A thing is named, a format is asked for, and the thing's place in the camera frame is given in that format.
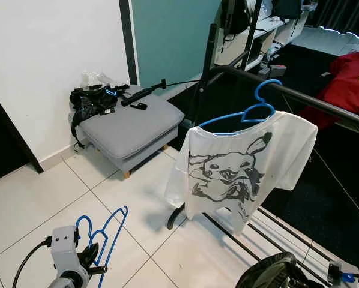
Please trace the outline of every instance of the black carpet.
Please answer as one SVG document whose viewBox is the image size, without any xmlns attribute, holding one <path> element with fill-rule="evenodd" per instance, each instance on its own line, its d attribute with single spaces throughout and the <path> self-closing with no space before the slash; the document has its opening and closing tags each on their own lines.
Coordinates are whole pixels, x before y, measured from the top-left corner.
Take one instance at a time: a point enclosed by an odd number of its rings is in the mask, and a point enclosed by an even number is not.
<svg viewBox="0 0 359 288">
<path fill-rule="evenodd" d="M 287 66 L 285 75 L 279 78 L 285 86 L 315 97 L 331 80 L 330 76 L 322 77 L 321 74 L 328 71 L 335 56 L 293 45 L 285 46 L 279 54 L 274 63 Z M 234 76 L 221 77 L 207 89 L 202 99 L 199 123 L 242 111 L 254 104 L 255 87 L 255 83 Z M 169 101 L 187 113 L 194 88 Z M 266 88 L 261 95 L 276 110 L 290 112 L 282 95 Z M 288 102 L 295 113 L 304 107 L 291 100 Z M 243 128 L 239 119 L 232 118 L 210 125 L 212 132 Z M 178 137 L 170 145 L 180 150 L 185 134 L 186 129 L 180 127 Z M 359 210 L 341 185 L 359 206 L 359 134 L 334 125 L 319 131 L 311 161 L 294 191 L 275 189 L 262 206 L 343 260 L 359 267 Z"/>
</svg>

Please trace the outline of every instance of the hanger hook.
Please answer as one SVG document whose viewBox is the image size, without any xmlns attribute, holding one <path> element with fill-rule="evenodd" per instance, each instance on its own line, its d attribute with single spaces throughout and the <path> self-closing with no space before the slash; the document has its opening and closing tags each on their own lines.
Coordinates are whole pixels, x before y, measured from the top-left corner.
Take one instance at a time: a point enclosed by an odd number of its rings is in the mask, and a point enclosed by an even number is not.
<svg viewBox="0 0 359 288">
<path fill-rule="evenodd" d="M 269 84 L 269 83 L 277 83 L 277 84 L 282 86 L 282 82 L 280 80 L 277 80 L 277 79 L 269 79 L 269 80 L 263 81 L 260 85 L 258 85 L 257 88 L 256 88 L 256 91 L 254 92 L 254 97 L 256 97 L 256 99 L 258 101 L 260 101 L 261 103 L 265 103 L 265 99 L 261 98 L 258 95 L 258 92 L 263 86 L 265 86 L 266 84 Z"/>
</svg>

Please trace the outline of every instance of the clothes drying rack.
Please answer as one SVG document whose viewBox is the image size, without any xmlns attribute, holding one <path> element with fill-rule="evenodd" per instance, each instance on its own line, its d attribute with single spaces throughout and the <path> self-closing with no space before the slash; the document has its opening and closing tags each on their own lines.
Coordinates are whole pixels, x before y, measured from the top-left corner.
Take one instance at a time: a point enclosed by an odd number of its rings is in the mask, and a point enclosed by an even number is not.
<svg viewBox="0 0 359 288">
<path fill-rule="evenodd" d="M 195 94 L 193 97 L 193 103 L 189 109 L 187 119 L 185 119 L 184 123 L 189 128 L 194 126 L 195 124 L 198 124 L 198 107 L 201 103 L 202 97 L 204 97 L 204 94 L 207 91 L 207 87 L 213 84 L 215 81 L 217 81 L 223 74 L 231 74 L 234 76 L 237 76 L 242 79 L 251 80 L 256 83 L 263 82 L 263 78 L 258 77 L 257 75 L 245 72 L 245 66 L 247 64 L 248 55 L 250 53 L 250 46 L 251 42 L 253 40 L 254 31 L 256 29 L 256 23 L 258 19 L 259 10 L 261 7 L 261 0 L 256 1 L 252 22 L 250 24 L 250 30 L 248 34 L 248 39 L 246 42 L 245 49 L 242 54 L 240 54 L 237 58 L 235 58 L 229 65 L 226 66 L 217 66 L 212 69 L 210 69 L 210 66 L 212 64 L 212 57 L 213 57 L 213 50 L 214 50 L 214 44 L 215 44 L 215 37 L 216 37 L 216 31 L 217 31 L 217 25 L 211 24 L 210 30 L 209 30 L 209 36 L 208 36 L 208 42 L 207 42 L 207 48 L 205 52 L 205 59 L 204 59 L 204 67 L 202 70 L 201 79 L 197 84 Z M 235 68 L 235 66 L 241 61 L 240 68 Z M 312 106 L 318 110 L 321 110 L 327 114 L 333 115 L 339 119 L 342 119 L 348 123 L 354 124 L 356 126 L 359 126 L 359 116 L 351 113 L 349 111 L 346 111 L 342 108 L 339 108 L 337 106 L 334 106 L 332 104 L 326 103 L 324 101 L 321 101 L 319 99 L 313 98 L 311 96 L 308 96 L 304 93 L 298 92 L 296 90 L 287 88 L 285 86 L 278 85 L 276 83 L 269 83 L 267 85 L 269 88 L 271 88 L 274 91 L 281 92 L 282 95 L 285 97 L 291 98 L 295 101 L 301 102 L 303 104 Z M 185 204 L 183 204 L 180 208 L 176 208 L 176 210 L 173 211 L 171 216 L 169 217 L 167 221 L 167 228 L 171 230 L 173 228 L 174 221 L 176 217 L 183 211 L 185 208 Z M 286 227 L 283 223 L 281 223 L 278 219 L 274 218 L 272 215 L 270 215 L 267 211 L 262 209 L 261 207 L 258 208 L 258 211 L 265 215 L 267 218 L 269 218 L 271 221 L 276 223 L 278 226 L 286 230 L 288 233 L 290 233 L 292 236 L 296 237 L 298 240 L 300 240 L 302 243 L 307 245 L 310 249 L 318 253 L 320 256 L 322 256 L 327 261 L 332 261 L 330 257 L 328 257 L 326 254 L 324 254 L 322 251 L 308 243 L 305 239 L 297 235 L 294 231 Z M 238 246 L 240 246 L 243 250 L 245 250 L 249 255 L 251 255 L 254 259 L 257 261 L 260 261 L 261 258 L 258 257 L 253 251 L 251 251 L 248 247 L 246 247 L 242 242 L 237 240 L 236 237 L 234 237 L 231 232 L 226 230 L 220 223 L 218 223 L 215 219 L 210 217 L 207 213 L 202 213 L 210 222 L 213 223 L 219 230 L 221 230 L 225 235 L 227 235 L 231 240 L 234 241 Z M 271 238 L 269 238 L 266 234 L 264 234 L 262 231 L 260 231 L 257 227 L 255 227 L 252 223 L 247 223 L 247 225 L 253 229 L 256 233 L 260 234 L 263 238 L 265 238 L 269 243 L 274 245 L 277 249 L 279 249 L 282 252 L 285 252 L 285 249 L 283 249 L 278 243 L 274 242 Z M 317 280 L 319 280 L 322 284 L 324 284 L 327 287 L 331 287 L 331 284 L 323 279 L 321 276 L 319 276 L 317 273 L 312 271 L 309 267 L 307 267 L 304 263 L 301 263 L 299 260 L 297 260 L 297 263 L 305 269 L 308 273 L 310 273 L 312 276 L 314 276 Z"/>
</svg>

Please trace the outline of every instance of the black bag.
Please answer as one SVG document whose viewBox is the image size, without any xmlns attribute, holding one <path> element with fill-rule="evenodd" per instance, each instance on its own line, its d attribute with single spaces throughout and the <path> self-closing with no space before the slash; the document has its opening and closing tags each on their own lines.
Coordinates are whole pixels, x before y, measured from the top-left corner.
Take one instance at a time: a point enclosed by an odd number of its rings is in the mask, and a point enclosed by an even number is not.
<svg viewBox="0 0 359 288">
<path fill-rule="evenodd" d="M 250 24 L 246 0 L 222 0 L 221 8 L 221 28 L 224 29 L 225 36 L 246 30 Z"/>
<path fill-rule="evenodd" d="M 124 93 L 129 88 L 128 85 L 102 87 L 95 91 L 84 91 L 82 88 L 76 88 L 71 92 L 70 102 L 76 110 L 71 122 L 71 133 L 76 138 L 78 146 L 84 148 L 77 138 L 76 127 L 84 120 L 96 114 L 104 114 L 107 109 L 113 109 L 117 104 L 117 97 L 110 95 L 106 90 L 116 93 Z"/>
<path fill-rule="evenodd" d="M 301 16 L 301 0 L 273 0 L 273 16 L 284 19 L 299 19 Z"/>
</svg>

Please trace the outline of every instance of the blue clothes hanger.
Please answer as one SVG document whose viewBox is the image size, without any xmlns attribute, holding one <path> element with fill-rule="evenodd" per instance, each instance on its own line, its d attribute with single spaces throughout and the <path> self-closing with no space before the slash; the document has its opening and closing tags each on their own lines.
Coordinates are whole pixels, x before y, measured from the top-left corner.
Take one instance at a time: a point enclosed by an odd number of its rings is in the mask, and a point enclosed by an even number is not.
<svg viewBox="0 0 359 288">
<path fill-rule="evenodd" d="M 269 84 L 269 83 L 277 83 L 279 85 L 282 85 L 282 82 L 277 80 L 277 79 L 269 79 L 269 80 L 266 80 L 266 81 L 263 81 L 260 85 L 257 86 L 256 90 L 255 90 L 255 93 L 254 93 L 254 96 L 255 98 L 260 102 L 258 104 L 254 104 L 250 107 L 248 107 L 245 111 L 243 112 L 237 112 L 237 113 L 232 113 L 232 114 L 228 114 L 228 115 L 224 115 L 224 116 L 220 116 L 220 117 L 216 117 L 216 118 L 213 118 L 211 120 L 208 120 L 206 122 L 203 122 L 201 124 L 199 124 L 200 127 L 204 126 L 204 125 L 207 125 L 207 124 L 210 124 L 210 123 L 213 123 L 213 122 L 216 122 L 216 121 L 219 121 L 219 120 L 222 120 L 222 119 L 226 119 L 226 118 L 230 118 L 230 117 L 235 117 L 235 116 L 241 116 L 241 123 L 243 122 L 254 122 L 254 123 L 258 123 L 258 122 L 264 122 L 267 118 L 265 119 L 245 119 L 246 117 L 246 114 L 251 111 L 252 109 L 254 108 L 257 108 L 257 107 L 267 107 L 270 109 L 270 115 L 273 115 L 275 113 L 275 110 L 274 110 L 274 107 L 268 103 L 265 102 L 265 99 L 261 98 L 258 94 L 259 94 L 259 90 L 265 86 L 266 84 Z M 216 135 L 235 135 L 236 133 L 215 133 Z"/>
</svg>

